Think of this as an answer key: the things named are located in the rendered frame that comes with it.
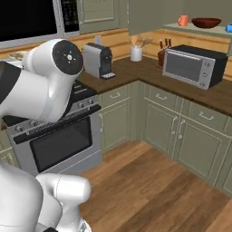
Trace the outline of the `green lower cabinet door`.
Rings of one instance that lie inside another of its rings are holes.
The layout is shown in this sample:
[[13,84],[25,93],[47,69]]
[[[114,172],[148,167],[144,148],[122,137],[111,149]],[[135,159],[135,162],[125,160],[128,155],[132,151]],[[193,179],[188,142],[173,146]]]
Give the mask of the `green lower cabinet door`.
[[226,157],[229,137],[184,116],[179,124],[182,120],[185,120],[182,139],[178,139],[178,131],[173,159],[214,186]]
[[[178,117],[175,121],[175,134],[171,135],[171,124],[175,116]],[[143,138],[154,148],[170,157],[173,151],[178,123],[179,116],[177,113],[165,109],[158,104],[148,102],[147,120]]]
[[232,156],[227,156],[225,159],[216,187],[232,198]]
[[130,137],[131,102],[117,102],[100,111],[104,121],[101,134],[102,149],[110,150],[127,141]]

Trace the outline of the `green upper cabinet door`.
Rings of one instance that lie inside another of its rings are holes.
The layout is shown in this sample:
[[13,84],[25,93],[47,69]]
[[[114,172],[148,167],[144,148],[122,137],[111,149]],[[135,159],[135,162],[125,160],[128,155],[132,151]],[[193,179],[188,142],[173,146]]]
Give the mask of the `green upper cabinet door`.
[[119,0],[77,0],[81,34],[120,27]]

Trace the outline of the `open green cabinet door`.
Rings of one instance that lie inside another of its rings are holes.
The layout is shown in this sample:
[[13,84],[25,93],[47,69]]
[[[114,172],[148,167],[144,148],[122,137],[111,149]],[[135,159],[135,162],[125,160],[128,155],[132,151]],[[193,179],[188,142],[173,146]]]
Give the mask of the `open green cabinet door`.
[[128,0],[129,35],[142,34],[175,23],[186,0]]

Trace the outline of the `green drawer front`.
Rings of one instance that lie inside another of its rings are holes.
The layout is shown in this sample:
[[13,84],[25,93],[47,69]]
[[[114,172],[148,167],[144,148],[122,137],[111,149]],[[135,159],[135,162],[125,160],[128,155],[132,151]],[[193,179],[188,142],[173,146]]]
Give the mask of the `green drawer front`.
[[160,104],[172,110],[175,108],[175,104],[177,100],[177,96],[175,94],[166,92],[154,86],[149,87],[147,97],[150,100],[156,102],[157,104]]
[[102,93],[99,96],[99,100],[102,108],[113,105],[114,103],[123,101],[130,97],[131,87],[129,85],[123,85],[119,88],[113,89],[111,91],[107,91]]
[[[203,111],[207,117],[214,116],[214,120],[208,121],[208,120],[205,120],[199,117],[198,115],[200,114],[201,111]],[[192,102],[189,105],[188,116],[194,121],[202,123],[205,126],[215,129],[216,131],[224,130],[226,122],[227,122],[227,115],[222,114],[217,111],[213,111],[207,107],[196,104],[195,102]]]

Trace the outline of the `steel stove with oven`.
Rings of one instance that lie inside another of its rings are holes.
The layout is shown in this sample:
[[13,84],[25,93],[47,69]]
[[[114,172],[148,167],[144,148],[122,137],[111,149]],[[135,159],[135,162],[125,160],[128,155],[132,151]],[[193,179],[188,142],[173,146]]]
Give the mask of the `steel stove with oven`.
[[5,116],[7,135],[22,170],[79,175],[102,162],[97,92],[77,81],[56,123]]

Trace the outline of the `grey coffee machine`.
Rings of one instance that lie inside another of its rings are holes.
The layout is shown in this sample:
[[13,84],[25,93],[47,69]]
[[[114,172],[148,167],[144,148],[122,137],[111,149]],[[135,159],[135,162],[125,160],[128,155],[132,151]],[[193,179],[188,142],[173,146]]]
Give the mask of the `grey coffee machine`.
[[84,70],[99,79],[108,80],[116,76],[112,72],[111,48],[96,43],[87,43],[83,47]]

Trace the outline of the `black glass oven door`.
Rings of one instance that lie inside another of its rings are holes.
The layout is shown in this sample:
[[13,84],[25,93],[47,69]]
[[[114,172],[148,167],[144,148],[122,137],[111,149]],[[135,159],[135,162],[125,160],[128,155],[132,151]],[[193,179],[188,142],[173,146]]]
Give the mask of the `black glass oven door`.
[[102,162],[99,113],[51,133],[14,144],[20,168],[32,175],[78,175]]

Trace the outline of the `white utensil pot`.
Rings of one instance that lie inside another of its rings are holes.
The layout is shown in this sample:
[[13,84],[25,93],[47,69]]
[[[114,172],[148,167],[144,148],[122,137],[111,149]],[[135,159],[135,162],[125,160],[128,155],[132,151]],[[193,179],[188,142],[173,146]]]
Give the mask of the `white utensil pot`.
[[140,62],[142,59],[142,49],[140,47],[132,46],[130,48],[130,59],[133,62]]

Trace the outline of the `dark red knife block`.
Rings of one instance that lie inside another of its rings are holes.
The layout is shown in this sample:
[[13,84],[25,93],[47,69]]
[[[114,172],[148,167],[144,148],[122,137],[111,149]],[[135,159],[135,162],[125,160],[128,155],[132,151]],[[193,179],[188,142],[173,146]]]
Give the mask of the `dark red knife block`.
[[160,51],[158,52],[159,66],[163,67],[165,51],[167,48],[171,47],[171,38],[165,37],[165,43],[163,43],[162,40],[160,39],[159,47],[160,47]]

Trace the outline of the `wooden utensils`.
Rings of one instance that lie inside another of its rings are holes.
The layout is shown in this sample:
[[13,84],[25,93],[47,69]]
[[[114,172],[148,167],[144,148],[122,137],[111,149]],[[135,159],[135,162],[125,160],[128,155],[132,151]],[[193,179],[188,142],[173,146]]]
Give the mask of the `wooden utensils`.
[[133,35],[127,40],[127,42],[131,47],[142,48],[143,46],[150,44],[152,42],[152,38],[143,39],[141,35]]

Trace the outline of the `black silver toaster oven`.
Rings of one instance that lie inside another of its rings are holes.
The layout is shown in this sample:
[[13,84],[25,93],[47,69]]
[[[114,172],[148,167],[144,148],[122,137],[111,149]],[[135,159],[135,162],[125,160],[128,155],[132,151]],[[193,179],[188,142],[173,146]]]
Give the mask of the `black silver toaster oven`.
[[222,52],[177,45],[166,49],[162,74],[207,90],[222,81],[227,59]]

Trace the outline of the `orange mug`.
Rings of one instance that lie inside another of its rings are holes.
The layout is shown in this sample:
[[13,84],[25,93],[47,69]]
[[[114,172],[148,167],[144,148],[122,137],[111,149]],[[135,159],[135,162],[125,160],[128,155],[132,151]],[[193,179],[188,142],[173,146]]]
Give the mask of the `orange mug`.
[[189,22],[189,17],[186,14],[183,14],[178,19],[179,26],[187,26]]

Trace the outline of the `beige bowl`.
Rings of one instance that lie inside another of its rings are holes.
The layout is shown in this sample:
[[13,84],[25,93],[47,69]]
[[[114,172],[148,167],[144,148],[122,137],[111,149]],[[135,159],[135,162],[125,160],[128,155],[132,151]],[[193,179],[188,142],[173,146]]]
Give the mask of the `beige bowl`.
[[23,58],[26,56],[27,51],[19,51],[19,52],[13,52],[8,55],[9,59],[11,61],[22,61]]

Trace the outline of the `dark red bowl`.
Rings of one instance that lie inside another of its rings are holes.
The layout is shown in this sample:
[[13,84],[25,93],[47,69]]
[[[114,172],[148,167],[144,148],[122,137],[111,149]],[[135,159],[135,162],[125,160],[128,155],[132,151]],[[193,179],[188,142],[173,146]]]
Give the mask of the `dark red bowl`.
[[218,26],[221,23],[221,20],[218,18],[193,18],[191,22],[197,28],[211,29]]

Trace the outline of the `black steel microwave oven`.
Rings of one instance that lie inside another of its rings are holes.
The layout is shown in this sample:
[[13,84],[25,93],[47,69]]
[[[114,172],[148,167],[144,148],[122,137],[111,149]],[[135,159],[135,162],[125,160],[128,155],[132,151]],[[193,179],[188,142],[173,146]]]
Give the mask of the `black steel microwave oven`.
[[0,0],[0,49],[79,34],[77,0]]

